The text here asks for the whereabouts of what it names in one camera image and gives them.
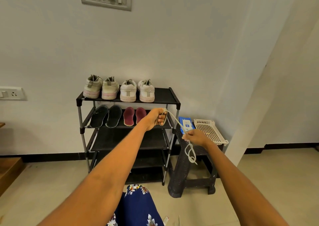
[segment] electrical socket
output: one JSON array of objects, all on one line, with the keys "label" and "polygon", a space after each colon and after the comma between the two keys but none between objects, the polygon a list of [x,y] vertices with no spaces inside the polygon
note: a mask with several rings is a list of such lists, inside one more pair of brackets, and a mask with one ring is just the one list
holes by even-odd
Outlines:
[{"label": "electrical socket", "polygon": [[0,87],[0,100],[25,100],[22,88]]}]

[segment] hand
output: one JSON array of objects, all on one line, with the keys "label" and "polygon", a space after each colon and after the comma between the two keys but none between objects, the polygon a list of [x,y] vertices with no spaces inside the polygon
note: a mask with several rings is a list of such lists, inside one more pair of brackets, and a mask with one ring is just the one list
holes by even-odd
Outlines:
[{"label": "hand", "polygon": [[146,131],[151,130],[155,125],[163,125],[164,119],[167,114],[164,112],[164,108],[155,108],[152,109],[148,115],[146,115],[144,118],[141,119],[140,123],[144,123],[146,126]]},{"label": "hand", "polygon": [[200,145],[206,147],[208,143],[212,142],[203,131],[199,129],[192,129],[186,132],[182,136],[182,139],[186,141],[191,141],[193,144]]}]

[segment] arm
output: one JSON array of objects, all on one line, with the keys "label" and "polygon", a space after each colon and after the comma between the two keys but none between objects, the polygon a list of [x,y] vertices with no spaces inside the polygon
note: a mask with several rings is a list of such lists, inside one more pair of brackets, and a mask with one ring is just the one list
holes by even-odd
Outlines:
[{"label": "arm", "polygon": [[74,192],[38,226],[105,226],[120,201],[144,133],[163,124],[163,108],[153,109],[86,176]]},{"label": "arm", "polygon": [[251,181],[202,131],[190,130],[188,135],[183,135],[183,139],[207,150],[241,225],[289,226]]}]

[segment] shoe rack shelf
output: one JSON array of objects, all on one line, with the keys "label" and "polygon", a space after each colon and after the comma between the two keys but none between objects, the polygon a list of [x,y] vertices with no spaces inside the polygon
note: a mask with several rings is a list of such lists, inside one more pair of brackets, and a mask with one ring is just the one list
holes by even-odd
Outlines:
[{"label": "shoe rack shelf", "polygon": [[[138,99],[138,91],[136,93],[136,98],[137,99],[134,103],[143,103]],[[91,99],[84,97],[82,92],[76,101],[80,122],[80,134],[82,137],[88,171],[90,172],[132,130],[132,128],[136,125],[136,118],[134,116],[133,126],[126,126],[124,125],[122,113],[119,123],[115,128],[108,128],[105,125],[100,128],[91,128],[88,124],[94,110],[96,109],[96,101],[122,102],[120,100],[120,93],[117,94],[116,99],[104,100],[101,98],[101,93],[98,98]],[[84,120],[82,120],[81,110],[83,101],[93,101],[93,107]],[[155,100],[153,103],[166,104],[166,108],[169,104],[175,104],[177,109],[176,117],[178,117],[181,103],[174,94],[172,88],[155,88]],[[168,114],[166,123],[163,126],[156,125],[152,130],[145,133],[133,168],[126,180],[127,184],[163,181],[163,168],[165,169],[170,144],[175,141],[174,136],[176,125],[177,123],[174,123]],[[86,129],[93,130],[91,138],[87,144],[84,138]],[[172,129],[173,137],[171,140],[168,139],[165,129]],[[89,153],[93,154],[91,163],[89,162]]]}]

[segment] shoelace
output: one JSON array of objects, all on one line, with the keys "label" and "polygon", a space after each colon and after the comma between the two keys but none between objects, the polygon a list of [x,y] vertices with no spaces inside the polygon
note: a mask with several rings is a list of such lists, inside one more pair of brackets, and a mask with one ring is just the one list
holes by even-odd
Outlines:
[{"label": "shoelace", "polygon": [[[177,123],[181,126],[181,128],[184,130],[184,133],[186,134],[186,129],[184,128],[183,125],[181,125],[181,123],[178,121],[178,119],[175,118],[175,115],[174,115],[173,113],[171,113],[170,111],[168,111],[166,108],[164,108],[164,112],[162,113],[162,115],[163,115],[165,112],[170,113],[170,115],[177,121]],[[188,156],[188,160],[189,160],[190,163],[195,163],[195,164],[197,164],[197,163],[196,163],[196,154],[195,154],[193,145],[190,143],[190,141],[188,141],[188,145],[185,147],[185,154]]]}]

